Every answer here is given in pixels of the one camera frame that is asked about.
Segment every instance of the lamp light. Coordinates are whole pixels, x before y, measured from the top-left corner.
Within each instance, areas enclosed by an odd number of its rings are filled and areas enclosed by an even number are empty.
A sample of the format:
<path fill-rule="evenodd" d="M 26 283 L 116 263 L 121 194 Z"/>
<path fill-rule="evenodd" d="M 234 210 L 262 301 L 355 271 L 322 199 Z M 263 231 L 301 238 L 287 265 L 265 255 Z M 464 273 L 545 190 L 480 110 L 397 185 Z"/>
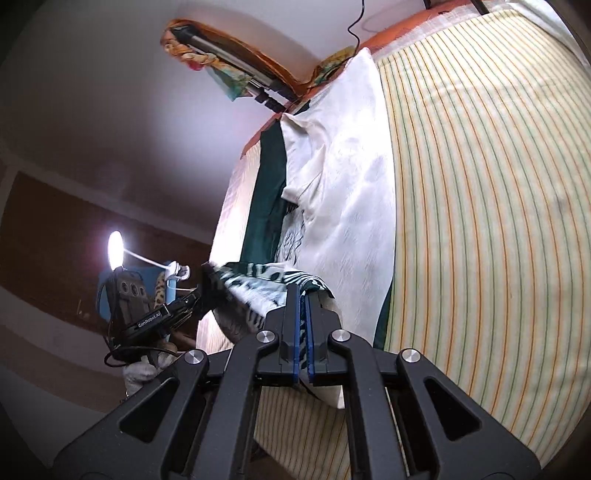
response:
<path fill-rule="evenodd" d="M 111 270 L 116 269 L 117 267 L 123 266 L 123 256 L 124 254 L 132 255 L 135 258 L 139 258 L 140 260 L 155 265 L 156 267 L 160 267 L 166 270 L 166 280 L 186 280 L 189 278 L 191 274 L 191 270 L 188 266 L 180 265 L 178 262 L 171 262 L 170 265 L 162 265 L 154 260 L 150 260 L 149 258 L 142 257 L 131 250 L 127 250 L 123 243 L 123 237 L 121 236 L 121 232 L 115 231 L 109 237 L 109 243 L 107 246 L 107 253 L 109 255 L 109 265 L 111 265 Z"/>
<path fill-rule="evenodd" d="M 121 237 L 121 232 L 113 232 L 109 237 L 109 244 L 107 246 L 111 270 L 123 266 L 124 251 L 125 248 L 123 247 L 123 237 Z"/>

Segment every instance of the metal screw cap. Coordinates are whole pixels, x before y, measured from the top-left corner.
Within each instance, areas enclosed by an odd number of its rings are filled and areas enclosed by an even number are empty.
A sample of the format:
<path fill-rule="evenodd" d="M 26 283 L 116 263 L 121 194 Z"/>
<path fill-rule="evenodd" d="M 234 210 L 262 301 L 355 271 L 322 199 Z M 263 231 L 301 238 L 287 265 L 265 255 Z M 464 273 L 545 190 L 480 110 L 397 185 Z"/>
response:
<path fill-rule="evenodd" d="M 189 350 L 185 352 L 184 359 L 188 364 L 196 365 L 203 362 L 205 356 L 201 350 Z"/>
<path fill-rule="evenodd" d="M 414 348 L 407 348 L 402 351 L 402 359 L 407 361 L 409 364 L 418 362 L 421 359 L 421 354 L 418 353 Z"/>
<path fill-rule="evenodd" d="M 337 342 L 346 342 L 351 338 L 351 334 L 347 330 L 343 330 L 342 328 L 335 330 L 331 333 L 332 338 L 335 339 Z"/>
<path fill-rule="evenodd" d="M 261 343 L 270 343 L 275 340 L 275 334 L 270 330 L 261 330 L 256 334 L 256 339 Z"/>

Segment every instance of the striped bedsheet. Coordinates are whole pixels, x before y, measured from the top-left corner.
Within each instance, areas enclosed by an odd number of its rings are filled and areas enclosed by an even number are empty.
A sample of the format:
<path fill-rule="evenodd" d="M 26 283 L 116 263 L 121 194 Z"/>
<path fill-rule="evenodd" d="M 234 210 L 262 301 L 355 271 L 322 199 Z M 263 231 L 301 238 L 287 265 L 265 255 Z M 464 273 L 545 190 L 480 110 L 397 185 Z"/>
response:
<path fill-rule="evenodd" d="M 545 464 L 591 400 L 591 82 L 513 11 L 379 69 L 398 220 L 385 349 L 422 350 Z M 219 263 L 238 260 L 246 220 L 231 205 L 248 211 L 259 156 L 256 144 L 233 177 Z M 202 348 L 227 348 L 209 323 Z M 350 477 L 344 412 L 310 395 L 264 388 L 255 438 L 298 480 Z"/>

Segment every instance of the leopard print fabric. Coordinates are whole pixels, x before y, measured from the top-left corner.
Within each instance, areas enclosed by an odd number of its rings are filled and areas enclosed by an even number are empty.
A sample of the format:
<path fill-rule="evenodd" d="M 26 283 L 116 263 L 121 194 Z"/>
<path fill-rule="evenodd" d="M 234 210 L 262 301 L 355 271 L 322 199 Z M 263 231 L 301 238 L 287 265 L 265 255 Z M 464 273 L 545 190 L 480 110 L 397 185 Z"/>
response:
<path fill-rule="evenodd" d="M 159 307 L 160 305 L 166 303 L 166 280 L 164 276 L 166 272 L 163 271 L 160 275 L 158 275 L 158 279 L 156 280 L 156 288 L 154 291 L 154 308 Z"/>

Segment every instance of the power cord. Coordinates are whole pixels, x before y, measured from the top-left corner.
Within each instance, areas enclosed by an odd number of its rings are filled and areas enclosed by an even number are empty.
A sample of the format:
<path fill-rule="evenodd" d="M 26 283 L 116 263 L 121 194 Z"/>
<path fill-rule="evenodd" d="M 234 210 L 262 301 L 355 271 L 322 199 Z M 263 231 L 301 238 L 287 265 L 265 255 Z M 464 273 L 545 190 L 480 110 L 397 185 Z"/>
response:
<path fill-rule="evenodd" d="M 126 350 L 154 350 L 156 352 L 169 353 L 170 355 L 174 355 L 175 357 L 179 357 L 181 355 L 178 352 L 173 352 L 172 350 L 166 350 L 166 348 L 158 348 L 156 346 L 121 346 L 117 349 L 118 352 L 124 352 Z M 119 364 L 119 365 L 110 364 L 107 360 L 109 360 L 109 358 L 111 358 L 112 356 L 113 356 L 113 350 L 111 350 L 109 353 L 107 353 L 105 355 L 105 359 L 103 360 L 103 362 L 105 363 L 105 365 L 107 367 L 119 368 L 119 367 L 125 367 L 125 366 L 129 365 L 129 364 Z"/>
<path fill-rule="evenodd" d="M 351 35 L 353 35 L 357 39 L 357 45 L 355 45 L 355 51 L 353 52 L 353 54 L 350 57 L 347 57 L 346 59 L 344 59 L 343 61 L 341 61 L 337 65 L 335 65 L 331 70 L 329 70 L 326 74 L 325 80 L 329 80 L 330 77 L 339 68 L 341 68 L 344 63 L 348 62 L 350 59 L 352 59 L 353 57 L 355 57 L 357 55 L 357 53 L 358 53 L 357 51 L 359 50 L 359 45 L 361 44 L 361 39 L 358 37 L 358 35 L 356 33 L 351 31 L 351 28 L 353 28 L 355 25 L 357 25 L 361 21 L 364 13 L 365 13 L 365 0 L 361 0 L 361 13 L 359 14 L 359 17 L 357 18 L 357 20 L 355 20 L 353 23 L 351 23 L 351 25 L 349 25 L 347 27 L 347 32 L 349 32 Z"/>

